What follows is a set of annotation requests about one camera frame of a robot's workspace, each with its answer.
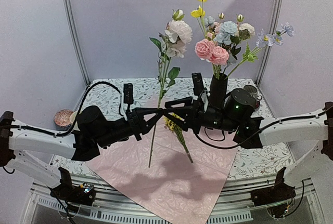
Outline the yellow small flower sprig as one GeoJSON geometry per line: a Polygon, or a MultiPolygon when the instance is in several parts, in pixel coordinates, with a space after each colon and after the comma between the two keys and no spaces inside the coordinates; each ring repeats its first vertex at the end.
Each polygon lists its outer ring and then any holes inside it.
{"type": "Polygon", "coordinates": [[[165,122],[165,127],[177,137],[179,143],[184,148],[185,153],[186,153],[187,157],[189,158],[190,162],[193,163],[192,157],[190,155],[190,152],[189,152],[188,147],[185,142],[183,130],[178,125],[176,125],[175,122],[173,122],[166,116],[164,117],[164,122],[165,122]]]}

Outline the pink wrapping paper sheet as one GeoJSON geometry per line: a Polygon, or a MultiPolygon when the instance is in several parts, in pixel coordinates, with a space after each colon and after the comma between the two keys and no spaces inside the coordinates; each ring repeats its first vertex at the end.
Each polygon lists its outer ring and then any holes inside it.
{"type": "MultiPolygon", "coordinates": [[[[204,141],[234,146],[231,135],[202,131],[204,141]]],[[[193,163],[161,118],[137,141],[117,142],[86,165],[129,199],[171,223],[206,223],[227,180],[237,150],[215,149],[191,132],[184,138],[193,163]]]]}

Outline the single pink carnation stem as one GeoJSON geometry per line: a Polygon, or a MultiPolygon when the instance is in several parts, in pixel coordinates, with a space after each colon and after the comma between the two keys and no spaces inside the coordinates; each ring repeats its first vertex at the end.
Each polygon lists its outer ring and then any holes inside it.
{"type": "Polygon", "coordinates": [[[201,60],[212,63],[213,76],[219,80],[221,75],[221,66],[227,65],[229,53],[221,46],[216,46],[213,40],[204,38],[195,45],[195,53],[201,60]]]}

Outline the light blue hydrangea stem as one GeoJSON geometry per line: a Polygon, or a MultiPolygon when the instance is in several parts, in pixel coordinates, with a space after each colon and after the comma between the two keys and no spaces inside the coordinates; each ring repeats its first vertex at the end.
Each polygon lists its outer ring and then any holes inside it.
{"type": "Polygon", "coordinates": [[[236,23],[232,21],[222,22],[220,25],[220,31],[214,33],[211,29],[214,22],[215,20],[211,16],[204,18],[204,24],[207,31],[205,38],[213,40],[216,45],[221,46],[226,50],[231,50],[240,43],[240,38],[235,35],[237,32],[236,23]]]}

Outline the yellow poppy flower stem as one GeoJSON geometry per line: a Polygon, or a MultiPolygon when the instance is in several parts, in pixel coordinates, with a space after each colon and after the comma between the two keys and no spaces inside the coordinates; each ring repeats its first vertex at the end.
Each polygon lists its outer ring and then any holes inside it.
{"type": "Polygon", "coordinates": [[[207,0],[197,0],[197,1],[200,4],[198,5],[197,9],[192,10],[190,14],[193,18],[197,19],[197,21],[200,25],[200,28],[202,30],[203,35],[206,36],[207,31],[206,31],[206,27],[205,27],[205,24],[204,24],[204,17],[206,15],[206,12],[203,9],[203,3],[206,2],[207,0]]]}

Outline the white rose stem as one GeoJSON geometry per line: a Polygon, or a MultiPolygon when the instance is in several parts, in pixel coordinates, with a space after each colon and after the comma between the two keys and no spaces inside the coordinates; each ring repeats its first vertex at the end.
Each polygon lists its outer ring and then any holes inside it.
{"type": "Polygon", "coordinates": [[[235,35],[242,40],[255,36],[255,28],[249,23],[244,23],[244,16],[242,14],[237,15],[237,32],[235,35]]]}

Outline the small blue flower stem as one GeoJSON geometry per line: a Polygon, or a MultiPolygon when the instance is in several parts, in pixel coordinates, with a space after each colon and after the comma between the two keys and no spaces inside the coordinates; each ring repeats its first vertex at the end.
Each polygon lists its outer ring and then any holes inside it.
{"type": "Polygon", "coordinates": [[[229,72],[227,77],[230,77],[242,64],[246,62],[254,63],[258,60],[258,53],[261,51],[264,51],[273,45],[281,46],[283,44],[282,36],[284,34],[287,34],[289,37],[294,37],[296,34],[294,27],[288,22],[281,24],[280,28],[273,34],[265,33],[262,29],[257,35],[255,47],[251,49],[249,44],[246,44],[245,51],[242,54],[242,60],[229,72]]]}

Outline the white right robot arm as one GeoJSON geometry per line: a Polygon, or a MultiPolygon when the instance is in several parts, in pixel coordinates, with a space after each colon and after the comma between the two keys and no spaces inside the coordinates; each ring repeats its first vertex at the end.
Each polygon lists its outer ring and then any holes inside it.
{"type": "Polygon", "coordinates": [[[164,115],[182,130],[197,136],[203,127],[234,132],[233,148],[261,149],[280,142],[316,140],[317,144],[295,164],[282,168],[269,190],[273,201],[280,201],[289,187],[310,177],[320,164],[332,160],[332,102],[323,109],[285,118],[252,117],[255,99],[244,89],[229,92],[223,108],[214,108],[204,93],[165,103],[164,115]]]}

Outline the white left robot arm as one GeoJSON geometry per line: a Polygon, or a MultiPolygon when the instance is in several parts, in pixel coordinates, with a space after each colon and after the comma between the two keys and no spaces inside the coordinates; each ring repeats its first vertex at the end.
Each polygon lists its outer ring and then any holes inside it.
{"type": "Polygon", "coordinates": [[[1,166],[23,172],[49,188],[56,188],[66,200],[73,200],[78,193],[69,172],[53,168],[29,156],[27,151],[60,155],[73,161],[90,161],[99,156],[101,148],[126,141],[131,136],[141,140],[162,115],[161,108],[134,108],[125,117],[108,121],[99,107],[90,106],[76,116],[79,129],[67,135],[53,134],[47,129],[38,131],[12,119],[12,112],[5,112],[1,118],[1,166]]]}

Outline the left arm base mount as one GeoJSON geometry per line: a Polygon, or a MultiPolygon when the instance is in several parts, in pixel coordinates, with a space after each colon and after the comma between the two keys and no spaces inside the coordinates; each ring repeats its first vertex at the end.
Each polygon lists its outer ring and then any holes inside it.
{"type": "Polygon", "coordinates": [[[64,200],[66,203],[92,206],[96,196],[94,186],[87,182],[74,186],[70,173],[62,167],[59,167],[58,170],[60,171],[60,185],[51,188],[50,195],[64,200]]]}

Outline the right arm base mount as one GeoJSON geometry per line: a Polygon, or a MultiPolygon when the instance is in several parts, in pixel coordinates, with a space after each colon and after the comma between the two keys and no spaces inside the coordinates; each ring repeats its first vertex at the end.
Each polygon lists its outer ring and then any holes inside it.
{"type": "MultiPolygon", "coordinates": [[[[251,201],[254,206],[263,206],[267,204],[273,204],[285,200],[291,200],[296,196],[295,187],[285,184],[284,172],[286,167],[283,167],[276,175],[273,186],[252,190],[250,192],[251,201]]],[[[289,212],[290,204],[284,203],[268,208],[268,213],[276,218],[280,219],[287,216],[289,212]]]]}

